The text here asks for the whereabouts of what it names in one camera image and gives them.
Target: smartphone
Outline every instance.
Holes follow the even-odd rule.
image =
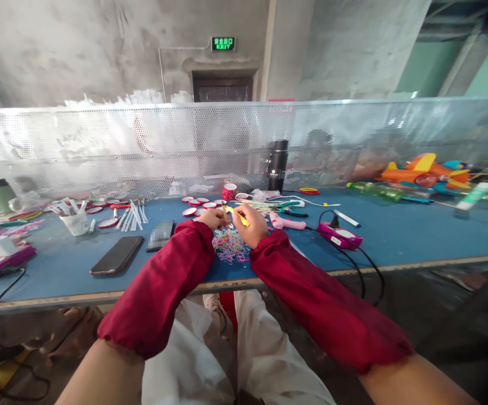
[[[165,246],[169,239],[175,233],[175,222],[165,221],[156,225],[156,228],[152,231],[150,238],[148,239],[147,247],[145,251],[160,250]]]
[[[91,269],[94,276],[115,274],[126,270],[141,247],[142,236],[128,236],[120,240]]]

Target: white pants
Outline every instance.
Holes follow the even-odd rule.
[[[237,387],[270,404],[334,404],[320,378],[266,310],[257,290],[235,291]],[[183,300],[167,347],[144,367],[142,403],[232,404],[229,344],[205,343],[212,312]]]

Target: plastic bag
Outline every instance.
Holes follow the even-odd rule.
[[[51,201],[40,197],[35,191],[19,194],[16,198],[8,202],[8,206],[13,212],[40,211]]]
[[[254,201],[266,201],[281,195],[278,190],[259,190],[258,188],[253,190],[251,194],[254,197]]]

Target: table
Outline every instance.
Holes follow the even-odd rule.
[[[377,197],[365,196],[345,188],[323,190],[321,195],[302,198],[323,204],[341,204],[339,211],[362,224],[361,228],[340,219],[340,225],[364,238],[362,247],[382,271],[438,267],[449,264],[488,262],[488,209],[475,207],[469,219],[453,216],[453,208],[412,202],[391,204]],[[210,200],[219,196],[206,196]],[[141,267],[154,253],[144,251],[146,241],[129,269],[121,274],[94,278],[89,270],[105,252],[123,236],[143,235],[147,239],[154,226],[161,221],[186,218],[181,212],[188,205],[180,199],[158,199],[147,203],[149,224],[143,231],[123,233],[113,228],[96,229],[93,235],[72,236],[59,217],[44,214],[42,227],[28,240],[37,249],[37,256],[29,261],[27,272],[19,283],[4,296],[0,313],[35,311],[113,303],[129,286]],[[309,214],[304,218],[311,227],[317,227],[321,212],[332,207],[312,206],[296,208]],[[90,215],[99,221],[112,216],[112,210]],[[330,221],[332,214],[325,214]],[[354,273],[350,262],[328,241],[313,231],[288,229],[292,243],[314,264],[333,276]],[[350,255],[363,272],[373,269],[359,252]],[[15,279],[11,274],[0,278],[0,293]],[[250,268],[250,263],[228,265],[215,259],[204,282],[195,291],[255,288],[261,281]]]

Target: yellow crochet hook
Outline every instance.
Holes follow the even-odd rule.
[[[250,221],[248,221],[246,218],[244,218],[242,215],[240,215],[238,212],[236,212],[234,209],[232,209],[230,206],[227,206],[226,207],[227,210],[231,213],[231,214],[237,214],[239,217],[240,217],[240,221],[242,221],[242,224],[244,226],[250,226]]]

